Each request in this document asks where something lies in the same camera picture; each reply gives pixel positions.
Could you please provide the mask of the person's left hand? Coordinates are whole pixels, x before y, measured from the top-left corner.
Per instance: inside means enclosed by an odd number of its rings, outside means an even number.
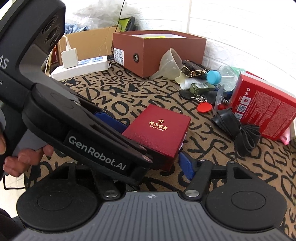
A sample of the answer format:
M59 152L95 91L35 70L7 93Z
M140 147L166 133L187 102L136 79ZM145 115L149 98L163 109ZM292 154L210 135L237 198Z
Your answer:
M30 166L38 165L43 155L51 157L53 152L54 148L50 145L46 145L42 149L36 151L31 149L21 150L17 157L6 157L4 163L1 164L1 178L4 173L14 177L20 177L20 175L26 172Z

